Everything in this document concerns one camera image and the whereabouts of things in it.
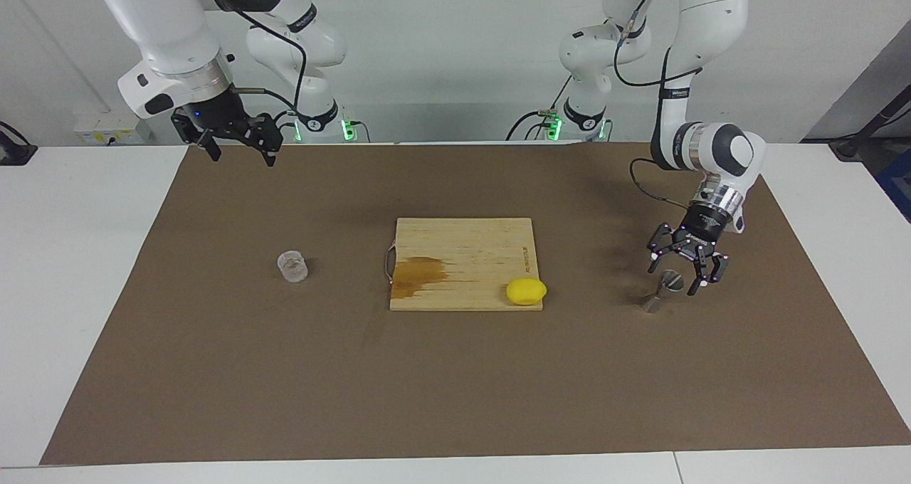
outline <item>electrical box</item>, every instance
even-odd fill
[[[101,136],[98,136],[97,140],[95,139],[95,127],[97,126],[97,115],[81,115],[81,117],[75,121],[73,131],[75,132],[75,136],[86,144],[104,144],[104,140],[102,140]]]
[[[83,115],[73,128],[79,140],[97,146],[149,144],[152,130],[132,112]]]

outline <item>blue object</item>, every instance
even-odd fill
[[[905,151],[884,172],[879,173],[876,182],[905,218],[911,221],[911,150]]]

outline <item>white wall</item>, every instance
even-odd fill
[[[0,0],[0,120],[32,143],[60,144],[70,141],[74,112],[105,110],[29,5]]]
[[[601,0],[315,0],[350,43],[344,65],[329,70],[339,101],[370,123],[376,140],[498,140],[518,115],[547,107],[566,78],[557,47],[564,33],[603,21]],[[101,0],[27,0],[59,46],[111,108],[123,108],[116,80],[139,61]],[[628,67],[632,78],[656,78],[676,29],[676,0],[650,13],[656,51]],[[11,23],[0,6],[0,26]],[[733,121],[771,142],[797,142],[816,124],[886,43],[911,18],[907,0],[752,0],[743,39],[697,79],[691,118]],[[239,85],[280,83],[246,56],[244,21],[209,14],[225,51],[236,53]],[[40,75],[26,44],[0,61],[0,75]],[[617,86],[609,117],[616,140],[647,140],[655,92]],[[65,105],[81,108],[87,97]],[[33,118],[12,105],[68,115],[65,95],[0,95],[0,113],[32,130]],[[269,105],[251,105],[251,110]],[[167,117],[153,126],[176,143]],[[69,144],[62,128],[45,144]]]
[[[898,36],[819,120],[808,137],[840,137],[861,130],[909,84],[911,23],[905,24]],[[877,131],[876,137],[911,137],[911,115]]]

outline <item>clear glass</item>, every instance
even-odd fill
[[[300,283],[307,279],[310,271],[307,269],[307,263],[299,251],[286,251],[279,256],[279,270],[288,283]]]

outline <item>metal jigger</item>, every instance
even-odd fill
[[[654,295],[645,298],[640,307],[647,313],[657,313],[661,309],[661,303],[664,299],[673,295],[673,293],[683,290],[683,276],[676,270],[664,270],[661,273],[661,279],[658,281],[658,289]]]

